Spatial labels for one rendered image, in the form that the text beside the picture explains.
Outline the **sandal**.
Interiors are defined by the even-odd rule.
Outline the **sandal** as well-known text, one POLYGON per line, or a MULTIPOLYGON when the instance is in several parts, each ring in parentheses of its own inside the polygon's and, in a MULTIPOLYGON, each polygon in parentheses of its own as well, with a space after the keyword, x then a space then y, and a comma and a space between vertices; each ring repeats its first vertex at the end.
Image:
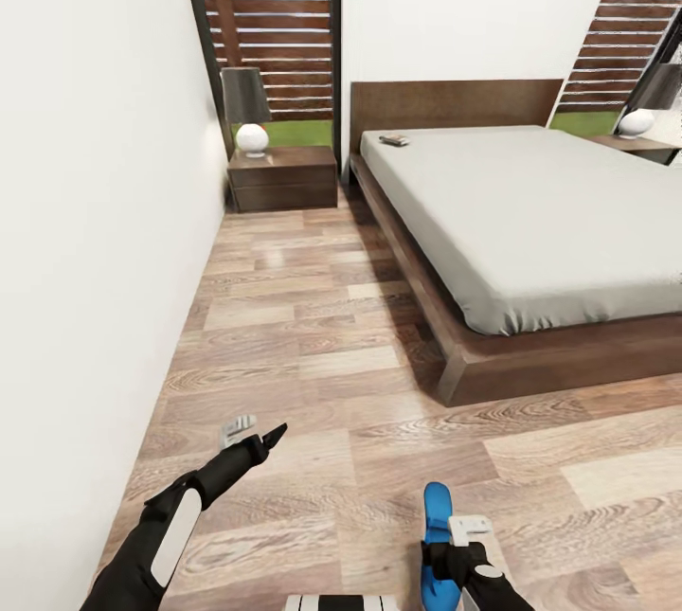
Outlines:
MULTIPOLYGON (((424 488, 425 524, 424 543, 447 542, 452 535, 448 517, 453 515, 453 501, 449 488, 440 482, 428 482, 424 488)), ((462 592, 455 580, 436 579, 431 566, 421 564, 421 596, 425 611, 456 611, 462 592)))

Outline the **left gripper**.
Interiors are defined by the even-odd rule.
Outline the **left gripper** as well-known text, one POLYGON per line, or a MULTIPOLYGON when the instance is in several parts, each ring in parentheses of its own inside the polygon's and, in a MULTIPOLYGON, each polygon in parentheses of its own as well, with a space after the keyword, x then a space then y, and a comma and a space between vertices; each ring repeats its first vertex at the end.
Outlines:
POLYGON ((232 443, 214 457, 210 462, 218 465, 224 473, 225 490, 229 491, 251 468, 263 464, 286 431, 287 424, 282 424, 262 436, 262 440, 259 436, 245 438, 240 443, 232 443))

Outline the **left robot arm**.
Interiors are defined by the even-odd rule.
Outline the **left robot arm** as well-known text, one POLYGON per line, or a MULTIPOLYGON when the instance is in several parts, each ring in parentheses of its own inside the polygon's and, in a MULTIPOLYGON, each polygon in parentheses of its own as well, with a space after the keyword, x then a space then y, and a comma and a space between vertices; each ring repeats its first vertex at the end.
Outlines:
POLYGON ((218 425, 219 455, 144 503, 139 526, 98 575, 80 611, 158 611, 200 513, 263 464, 287 431, 282 424, 262 440, 235 437, 255 423, 256 416, 242 414, 218 425))

